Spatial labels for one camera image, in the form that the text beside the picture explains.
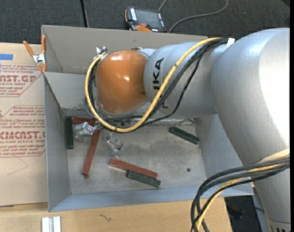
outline black electronic device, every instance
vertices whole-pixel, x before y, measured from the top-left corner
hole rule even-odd
[[[125,20],[133,31],[167,32],[161,13],[133,6],[126,8]]]

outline clamp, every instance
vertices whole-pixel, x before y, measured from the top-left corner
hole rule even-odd
[[[39,69],[39,71],[41,73],[46,72],[47,69],[47,63],[46,63],[46,36],[42,35],[42,53],[39,55],[35,55],[34,52],[32,51],[31,47],[29,46],[28,42],[23,41],[23,44],[25,45],[25,47],[27,48],[27,51],[29,52],[29,54],[31,55],[31,57],[33,58],[37,68]],[[43,62],[43,68],[39,65],[39,62]]]

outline yellow cable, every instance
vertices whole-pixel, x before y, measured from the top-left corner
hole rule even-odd
[[[264,158],[263,160],[259,161],[258,163],[267,162],[267,161],[269,161],[269,160],[282,159],[282,158],[286,158],[286,157],[290,157],[290,148],[287,148],[287,149],[285,149],[285,150],[283,150],[283,151],[280,151],[280,152],[278,152],[278,153],[276,153],[276,154],[273,154],[273,155],[271,155],[271,156],[268,156],[268,157]],[[248,171],[246,171],[246,172],[247,172],[247,173],[250,173],[250,172],[257,172],[257,171],[268,170],[268,169],[270,169],[270,168],[272,168],[272,167],[275,167],[275,166],[277,166],[277,165],[278,165],[278,164],[275,164],[275,165],[272,165],[272,166],[267,166],[267,167],[260,167],[260,168],[256,168],[256,169],[251,169],[251,170],[248,170]],[[239,179],[230,180],[230,181],[224,183],[221,187],[219,187],[219,188],[216,190],[216,192],[217,192],[218,190],[220,190],[220,189],[222,189],[222,188],[224,188],[224,187],[227,187],[227,186],[229,186],[229,185],[231,185],[231,184],[234,184],[234,183],[236,183],[236,182],[238,182],[238,181],[240,181],[240,180],[242,180],[242,179],[244,179],[244,178],[239,178]],[[206,209],[204,210],[204,212],[200,215],[200,218],[198,219],[198,221],[197,221],[197,225],[196,225],[198,230],[199,230],[200,227],[201,227],[202,221],[203,221],[203,219],[204,219],[204,216],[205,216],[207,210],[209,209],[209,207],[211,206],[211,204],[214,202],[214,200],[215,200],[215,199],[216,199],[216,198],[217,198],[222,192],[223,192],[223,191],[218,192],[218,193],[217,193],[217,194],[211,199],[211,201],[210,201],[209,204],[207,205],[207,207],[206,207]]]
[[[199,43],[195,44],[193,47],[191,47],[188,51],[186,51],[184,53],[184,55],[181,56],[181,58],[176,62],[176,64],[171,68],[170,72],[168,73],[168,75],[166,76],[166,78],[164,79],[157,95],[155,96],[155,98],[153,99],[151,105],[149,106],[148,110],[145,112],[144,116],[133,126],[128,127],[128,128],[118,128],[115,126],[112,126],[110,124],[108,124],[106,121],[104,121],[95,111],[95,109],[93,108],[93,105],[91,103],[90,97],[89,97],[89,91],[88,91],[88,81],[89,81],[89,77],[91,74],[91,71],[94,67],[94,65],[102,58],[103,55],[99,55],[90,65],[87,74],[86,74],[86,79],[85,79],[85,95],[86,95],[86,99],[87,99],[87,103],[88,106],[92,112],[92,114],[95,116],[95,118],[106,128],[112,130],[112,131],[117,131],[117,132],[131,132],[135,129],[137,129],[139,126],[141,126],[146,119],[148,118],[148,116],[150,115],[150,113],[152,112],[152,110],[154,109],[154,107],[156,106],[156,103],[158,102],[158,99],[160,98],[160,96],[162,95],[167,83],[169,82],[170,78],[172,77],[173,73],[175,72],[175,70],[177,69],[177,67],[181,64],[181,62],[195,49],[199,48],[200,46],[206,44],[209,41],[215,40],[215,39],[219,39],[219,38],[209,38],[203,41],[200,41]]]

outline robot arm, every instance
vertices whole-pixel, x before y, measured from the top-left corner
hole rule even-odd
[[[87,74],[88,104],[100,123],[117,132],[139,128],[156,111],[183,118],[218,114],[243,165],[251,165],[290,148],[289,39],[290,29],[269,29],[231,45],[212,38],[158,50],[102,53]],[[88,92],[92,73],[96,106]],[[131,119],[147,101],[149,109],[129,128],[105,121]],[[290,170],[255,186],[271,232],[289,232]]]

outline dark green block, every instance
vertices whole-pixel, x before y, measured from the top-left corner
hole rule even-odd
[[[132,180],[137,180],[139,182],[142,182],[142,183],[145,183],[147,185],[157,187],[157,188],[160,186],[160,183],[161,183],[161,181],[157,180],[156,178],[152,178],[152,177],[149,177],[144,174],[140,174],[140,173],[132,171],[132,170],[128,171],[127,177]]]
[[[198,137],[196,137],[190,133],[187,133],[186,131],[181,130],[175,126],[171,127],[169,132],[174,134],[175,136],[180,137],[184,140],[187,140],[188,142],[193,143],[195,145],[197,145],[200,141],[200,139]]]
[[[64,123],[65,123],[65,147],[67,149],[74,149],[72,117],[66,117]]]

